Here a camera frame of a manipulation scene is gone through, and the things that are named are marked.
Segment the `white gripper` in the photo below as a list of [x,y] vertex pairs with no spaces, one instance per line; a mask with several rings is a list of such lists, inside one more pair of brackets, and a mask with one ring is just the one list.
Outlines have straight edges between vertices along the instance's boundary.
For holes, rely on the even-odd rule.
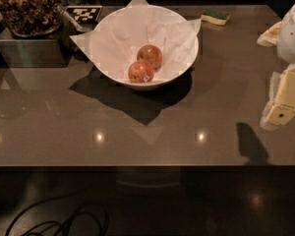
[[257,44],[276,46],[278,57],[291,63],[282,73],[273,72],[270,78],[268,102],[260,126],[272,131],[287,125],[295,117],[295,4],[281,22],[259,36]]

